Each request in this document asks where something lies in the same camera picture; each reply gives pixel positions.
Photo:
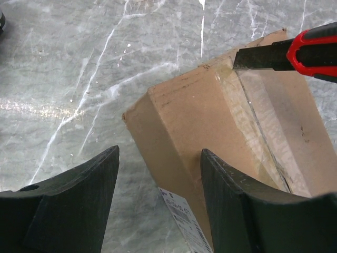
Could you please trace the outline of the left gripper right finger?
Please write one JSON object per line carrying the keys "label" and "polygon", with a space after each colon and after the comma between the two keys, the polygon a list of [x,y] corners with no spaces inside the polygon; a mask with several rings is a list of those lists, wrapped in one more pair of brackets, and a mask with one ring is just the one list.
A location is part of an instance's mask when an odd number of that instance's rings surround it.
{"label": "left gripper right finger", "polygon": [[201,176],[215,252],[336,252],[336,193],[272,188],[208,149]]}

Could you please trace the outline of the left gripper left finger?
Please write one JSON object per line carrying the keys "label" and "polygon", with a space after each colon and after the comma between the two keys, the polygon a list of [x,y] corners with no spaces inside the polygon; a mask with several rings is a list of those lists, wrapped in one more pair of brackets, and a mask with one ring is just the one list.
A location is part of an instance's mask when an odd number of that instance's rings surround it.
{"label": "left gripper left finger", "polygon": [[18,191],[1,192],[1,252],[100,252],[120,149]]}

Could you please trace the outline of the brown cardboard express box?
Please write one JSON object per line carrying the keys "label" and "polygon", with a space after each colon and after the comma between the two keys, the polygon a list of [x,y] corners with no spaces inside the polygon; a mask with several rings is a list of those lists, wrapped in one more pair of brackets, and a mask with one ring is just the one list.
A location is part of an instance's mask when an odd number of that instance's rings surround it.
{"label": "brown cardboard express box", "polygon": [[215,252],[203,149],[290,194],[336,193],[336,153],[305,78],[295,71],[235,71],[236,51],[150,87],[123,114],[193,252]]}

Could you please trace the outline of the red black utility knife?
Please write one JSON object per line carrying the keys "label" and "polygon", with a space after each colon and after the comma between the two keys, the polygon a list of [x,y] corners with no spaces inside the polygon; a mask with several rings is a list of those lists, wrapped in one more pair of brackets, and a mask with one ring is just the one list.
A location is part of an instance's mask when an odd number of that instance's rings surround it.
{"label": "red black utility knife", "polygon": [[297,71],[336,83],[336,22],[271,45],[242,48],[236,53],[233,69]]}

